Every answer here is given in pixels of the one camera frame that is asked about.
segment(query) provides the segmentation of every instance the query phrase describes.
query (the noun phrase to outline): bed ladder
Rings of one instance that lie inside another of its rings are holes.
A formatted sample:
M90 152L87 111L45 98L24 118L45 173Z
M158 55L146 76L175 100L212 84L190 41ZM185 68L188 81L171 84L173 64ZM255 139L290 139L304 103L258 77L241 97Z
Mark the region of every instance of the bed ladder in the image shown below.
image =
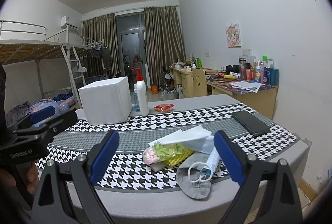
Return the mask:
M70 48L72 48L76 59L73 59L73 60L70 59ZM80 67L82 66L80 58L79 58L78 54L76 53L75 47L73 47L73 46L69 47L69 48L67 47L67 53L66 53L64 47L61 46L61 51L62 51L63 57L64 57L64 59L66 60L66 63L67 63L67 67L68 67L68 71L69 71L69 80L70 80L70 85L71 85L71 88L72 88L73 96L75 98L76 103L78 104L79 109L83 109L82 102L81 102L80 96L78 94L78 90L77 90L77 87L76 87L75 80L82 79L83 85L86 85L84 75L83 75L83 73L80 73L81 74L80 76L74 77L73 71L71 69L71 62L77 62L78 66L80 66Z

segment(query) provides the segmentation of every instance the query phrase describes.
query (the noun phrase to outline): box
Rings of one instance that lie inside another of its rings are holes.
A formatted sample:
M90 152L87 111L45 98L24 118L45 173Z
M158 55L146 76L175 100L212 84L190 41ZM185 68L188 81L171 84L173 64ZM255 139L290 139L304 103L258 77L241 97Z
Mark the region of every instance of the box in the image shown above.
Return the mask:
M128 77L96 81L78 91L90 125L125 122L132 110Z

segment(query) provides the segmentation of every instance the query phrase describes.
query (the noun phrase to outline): mask ear loop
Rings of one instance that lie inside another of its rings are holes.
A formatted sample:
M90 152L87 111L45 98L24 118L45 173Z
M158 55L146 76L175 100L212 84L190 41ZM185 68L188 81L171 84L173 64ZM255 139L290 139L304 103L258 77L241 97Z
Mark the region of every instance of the mask ear loop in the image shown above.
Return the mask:
M198 177L198 179L196 179L196 180L190 180L190 171L191 171L191 169L193 168L193 166L195 165L197 165L197 164L203 164L203 165L205 165L205 166L208 166L208 168L209 168L209 170L211 171L211 174L210 174L210 176L209 176L209 178L208 179L204 179L204 180L202 180L202 177L204 176L204 175L200 175L200 173L199 173L199 177ZM195 162L195 163L193 163L190 167L189 167L189 169L188 169L188 180L189 180L189 182L190 183L196 183L196 182L198 182L198 181L200 181L200 182L206 182L206 181L209 181L209 180L211 180L211 178L212 178L212 176L213 176L213 172L212 172L212 166L210 165L210 164L208 164L208 163L205 163L205 162Z

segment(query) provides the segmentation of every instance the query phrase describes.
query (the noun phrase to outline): red snack bag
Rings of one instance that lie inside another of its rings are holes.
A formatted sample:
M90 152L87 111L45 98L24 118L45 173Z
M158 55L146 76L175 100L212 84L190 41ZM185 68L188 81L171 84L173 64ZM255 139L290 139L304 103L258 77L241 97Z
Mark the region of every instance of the red snack bag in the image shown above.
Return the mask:
M171 109L173 109L174 105L173 104L160 104L154 107L155 110L157 110L158 112L168 112Z

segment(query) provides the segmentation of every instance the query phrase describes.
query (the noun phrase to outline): cartoon girl poster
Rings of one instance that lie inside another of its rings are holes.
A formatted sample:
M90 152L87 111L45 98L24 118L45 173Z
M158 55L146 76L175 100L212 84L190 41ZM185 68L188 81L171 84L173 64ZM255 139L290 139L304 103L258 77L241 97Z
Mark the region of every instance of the cartoon girl poster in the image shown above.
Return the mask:
M226 27L227 34L227 46L230 47L241 47L240 40L240 29L238 24L231 24Z

